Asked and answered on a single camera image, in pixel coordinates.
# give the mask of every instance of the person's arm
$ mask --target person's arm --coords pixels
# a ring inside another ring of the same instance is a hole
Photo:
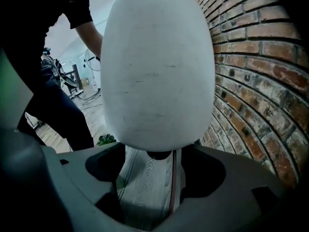
[[[76,29],[85,45],[97,57],[101,55],[103,36],[97,31],[89,11],[89,0],[75,0],[65,8],[70,28]]]

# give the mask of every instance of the short sleeve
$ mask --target short sleeve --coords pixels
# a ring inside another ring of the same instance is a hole
[[[92,21],[89,0],[74,0],[67,5],[63,13],[68,18],[71,29]]]

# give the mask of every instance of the wooden board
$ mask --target wooden board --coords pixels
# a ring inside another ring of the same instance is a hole
[[[126,187],[118,190],[126,225],[150,231],[169,214],[172,154],[154,160],[146,151],[126,148],[126,161],[120,172]]]

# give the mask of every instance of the white rounded object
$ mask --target white rounded object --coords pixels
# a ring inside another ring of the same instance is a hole
[[[196,0],[117,0],[101,52],[107,128],[122,143],[169,151],[207,130],[214,57]]]

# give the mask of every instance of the round fan head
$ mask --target round fan head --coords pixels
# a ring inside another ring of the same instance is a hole
[[[99,72],[101,70],[99,58],[97,58],[96,55],[89,51],[89,49],[87,49],[85,53],[85,62],[86,66],[88,66],[93,71]]]

